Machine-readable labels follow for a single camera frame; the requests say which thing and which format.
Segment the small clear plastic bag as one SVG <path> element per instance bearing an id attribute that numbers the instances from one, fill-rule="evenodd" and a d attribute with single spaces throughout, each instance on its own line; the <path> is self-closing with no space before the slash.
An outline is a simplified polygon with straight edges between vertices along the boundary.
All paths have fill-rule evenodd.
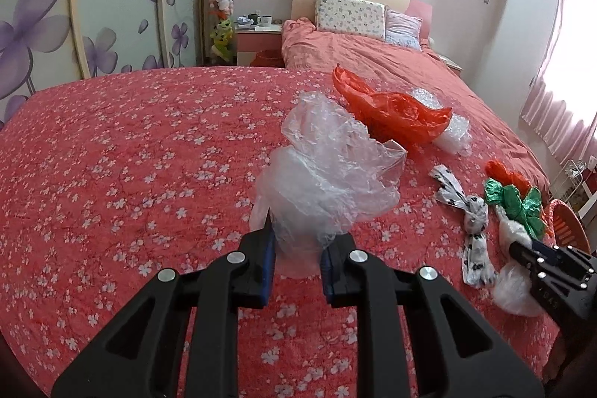
<path id="1" fill-rule="evenodd" d="M 530 295 L 531 280 L 529 271 L 517 263 L 509 254 L 512 242 L 519 242 L 529 250 L 532 249 L 532 238 L 525 227 L 508 218 L 505 209 L 495 206 L 499 219 L 499 244 L 507 263 L 497 275 L 493 288 L 493 301 L 503 311 L 523 317 L 538 317 L 543 309 Z"/>

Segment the dark green plastic bag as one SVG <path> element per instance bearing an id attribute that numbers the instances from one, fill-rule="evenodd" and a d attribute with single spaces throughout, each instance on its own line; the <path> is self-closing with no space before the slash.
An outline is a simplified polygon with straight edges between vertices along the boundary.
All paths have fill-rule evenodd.
<path id="1" fill-rule="evenodd" d="M 525 196 L 513 184 L 502 185 L 493 178 L 485 183 L 485 201 L 489 206 L 500 206 L 506 216 L 524 226 L 534 239 L 543 240 L 546 223 L 543 214 L 543 199 L 539 188 L 531 187 Z"/>

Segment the white paw print bag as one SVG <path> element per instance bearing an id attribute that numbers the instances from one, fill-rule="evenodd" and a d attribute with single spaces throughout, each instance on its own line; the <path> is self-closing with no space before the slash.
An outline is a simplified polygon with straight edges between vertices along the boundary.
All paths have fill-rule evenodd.
<path id="1" fill-rule="evenodd" d="M 486 230 L 489 226 L 489 206 L 479 195 L 466 195 L 462 184 L 444 164 L 435 166 L 429 173 L 439 188 L 435 199 L 449 207 L 462 210 L 462 227 L 465 231 L 465 249 L 462 254 L 462 278 L 472 288 L 490 286 L 497 273 L 491 263 Z"/>

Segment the small orange bag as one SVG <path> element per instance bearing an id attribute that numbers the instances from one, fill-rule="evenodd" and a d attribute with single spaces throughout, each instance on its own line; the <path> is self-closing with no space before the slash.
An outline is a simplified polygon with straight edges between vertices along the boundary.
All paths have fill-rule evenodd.
<path id="1" fill-rule="evenodd" d="M 522 197 L 525 197 L 531 189 L 531 184 L 525 176 L 518 171 L 508 169 L 500 161 L 487 161 L 485 171 L 489 178 L 498 181 L 502 186 L 513 185 Z"/>

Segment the orange plastic bag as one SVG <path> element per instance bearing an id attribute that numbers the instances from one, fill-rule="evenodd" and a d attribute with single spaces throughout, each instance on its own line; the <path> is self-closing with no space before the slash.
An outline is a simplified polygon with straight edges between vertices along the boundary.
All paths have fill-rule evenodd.
<path id="1" fill-rule="evenodd" d="M 346 109 L 379 142 L 395 140 L 405 148 L 427 145 L 447 130 L 450 108 L 433 109 L 411 95 L 377 92 L 357 74 L 335 67 L 334 88 L 346 101 Z"/>

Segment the orange plastic laundry basket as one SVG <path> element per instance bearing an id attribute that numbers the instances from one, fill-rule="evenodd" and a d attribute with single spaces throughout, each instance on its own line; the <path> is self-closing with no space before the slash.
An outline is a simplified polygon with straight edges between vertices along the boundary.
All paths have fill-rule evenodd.
<path id="1" fill-rule="evenodd" d="M 553 199 L 546 207 L 548 234 L 559 247 L 576 247 L 586 254 L 591 247 L 584 227 L 573 209 L 564 201 Z"/>

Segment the pink window curtain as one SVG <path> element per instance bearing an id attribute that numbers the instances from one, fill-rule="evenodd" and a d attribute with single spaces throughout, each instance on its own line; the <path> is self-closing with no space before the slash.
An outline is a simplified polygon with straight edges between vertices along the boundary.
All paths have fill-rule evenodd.
<path id="1" fill-rule="evenodd" d="M 560 163 L 596 154 L 596 0 L 557 0 L 521 119 Z"/>

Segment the red floral table cover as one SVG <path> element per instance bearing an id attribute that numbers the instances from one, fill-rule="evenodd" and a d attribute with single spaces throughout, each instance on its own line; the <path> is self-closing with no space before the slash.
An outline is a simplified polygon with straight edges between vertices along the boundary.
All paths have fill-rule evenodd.
<path id="1" fill-rule="evenodd" d="M 16 112 L 1 130 L 1 332 L 43 392 L 157 271 L 193 272 L 237 247 L 297 94 L 337 96 L 323 70 L 146 70 L 37 92 Z M 437 268 L 540 376 L 557 327 L 463 285 L 462 213 L 435 201 L 428 173 L 445 164 L 478 195 L 493 159 L 541 190 L 546 175 L 450 70 L 395 70 L 367 83 L 433 93 L 472 123 L 472 154 L 413 150 L 398 206 L 353 235 L 395 268 Z M 326 305 L 319 275 L 276 277 L 265 310 L 240 311 L 241 396 L 355 397 L 355 310 Z"/>

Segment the bedside table right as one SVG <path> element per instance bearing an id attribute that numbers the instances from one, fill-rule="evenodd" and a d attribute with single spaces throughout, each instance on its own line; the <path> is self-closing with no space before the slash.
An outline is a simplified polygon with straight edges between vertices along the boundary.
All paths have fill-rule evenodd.
<path id="1" fill-rule="evenodd" d="M 440 56 L 439 60 L 441 60 L 441 62 L 445 64 L 445 66 L 448 67 L 448 69 L 451 70 L 452 73 L 455 74 L 455 76 L 460 77 L 462 75 L 462 67 L 456 64 L 449 57 Z"/>

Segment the pink bed duvet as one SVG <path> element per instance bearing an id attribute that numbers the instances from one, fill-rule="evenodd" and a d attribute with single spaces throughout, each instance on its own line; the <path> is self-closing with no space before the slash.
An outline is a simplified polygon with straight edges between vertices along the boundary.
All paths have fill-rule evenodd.
<path id="1" fill-rule="evenodd" d="M 426 43 L 422 50 L 412 50 L 366 36 L 320 31 L 300 18 L 283 23 L 281 53 L 288 69 L 328 75 L 342 67 L 380 92 L 427 90 L 469 119 L 473 135 L 489 143 L 488 154 L 548 195 L 550 181 L 530 147 Z"/>

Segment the pink striped pillow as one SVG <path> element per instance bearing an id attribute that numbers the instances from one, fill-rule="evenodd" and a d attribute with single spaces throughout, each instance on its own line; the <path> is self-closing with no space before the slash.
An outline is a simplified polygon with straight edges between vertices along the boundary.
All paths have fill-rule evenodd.
<path id="1" fill-rule="evenodd" d="M 420 51 L 422 24 L 419 17 L 388 9 L 385 12 L 385 41 L 393 46 Z"/>

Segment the green plush toy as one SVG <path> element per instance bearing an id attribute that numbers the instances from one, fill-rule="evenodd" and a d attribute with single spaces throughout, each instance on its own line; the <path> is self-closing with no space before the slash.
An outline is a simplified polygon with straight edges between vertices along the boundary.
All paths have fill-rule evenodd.
<path id="1" fill-rule="evenodd" d="M 230 19 L 219 20 L 210 34 L 210 55 L 215 63 L 230 64 L 233 61 L 234 29 Z"/>

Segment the pink bedside table left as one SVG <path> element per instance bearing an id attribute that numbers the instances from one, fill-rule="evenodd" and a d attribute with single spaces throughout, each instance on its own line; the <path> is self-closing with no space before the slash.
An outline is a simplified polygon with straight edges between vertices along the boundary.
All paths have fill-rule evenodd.
<path id="1" fill-rule="evenodd" d="M 237 47 L 237 65 L 249 66 L 261 51 L 281 53 L 282 26 L 252 26 L 251 28 L 236 28 L 235 42 Z"/>

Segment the floral white pillow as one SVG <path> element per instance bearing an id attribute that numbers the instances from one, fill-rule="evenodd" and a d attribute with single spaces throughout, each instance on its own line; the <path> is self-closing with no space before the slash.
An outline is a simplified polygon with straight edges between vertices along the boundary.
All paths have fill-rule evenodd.
<path id="1" fill-rule="evenodd" d="M 316 0 L 318 30 L 385 40 L 385 5 L 366 0 Z"/>

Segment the white mug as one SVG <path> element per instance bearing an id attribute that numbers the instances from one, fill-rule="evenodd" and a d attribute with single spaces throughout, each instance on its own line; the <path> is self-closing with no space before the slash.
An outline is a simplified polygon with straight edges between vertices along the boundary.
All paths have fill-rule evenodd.
<path id="1" fill-rule="evenodd" d="M 259 17 L 259 26 L 260 27 L 268 27 L 272 24 L 272 16 L 271 15 L 261 15 Z"/>

